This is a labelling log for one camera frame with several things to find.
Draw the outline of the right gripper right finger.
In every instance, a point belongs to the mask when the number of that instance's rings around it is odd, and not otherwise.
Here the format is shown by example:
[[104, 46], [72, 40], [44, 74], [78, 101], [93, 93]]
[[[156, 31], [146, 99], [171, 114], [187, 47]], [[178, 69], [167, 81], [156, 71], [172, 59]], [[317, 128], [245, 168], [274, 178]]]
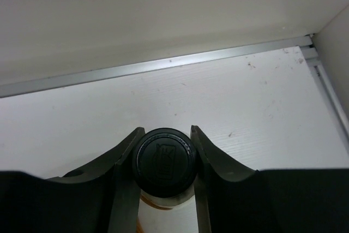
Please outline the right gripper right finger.
[[348, 232], [347, 169], [253, 170], [198, 126], [190, 138], [200, 232]]

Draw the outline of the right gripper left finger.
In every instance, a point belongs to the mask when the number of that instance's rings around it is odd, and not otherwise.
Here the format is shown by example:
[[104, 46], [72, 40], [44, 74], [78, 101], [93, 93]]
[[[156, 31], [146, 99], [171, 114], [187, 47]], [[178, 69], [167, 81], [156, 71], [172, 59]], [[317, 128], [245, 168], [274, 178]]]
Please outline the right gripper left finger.
[[111, 150], [62, 177], [1, 172], [1, 232], [135, 232], [140, 188], [136, 128]]

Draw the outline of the tall dark vinegar bottle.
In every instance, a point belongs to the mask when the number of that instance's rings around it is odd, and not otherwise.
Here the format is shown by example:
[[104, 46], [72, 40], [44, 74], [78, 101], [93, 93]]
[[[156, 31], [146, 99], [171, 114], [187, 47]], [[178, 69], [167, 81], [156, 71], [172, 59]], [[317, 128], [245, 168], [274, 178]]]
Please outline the tall dark vinegar bottle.
[[141, 232], [198, 232], [196, 150], [186, 134], [172, 128], [147, 132], [133, 150], [132, 168], [141, 188]]

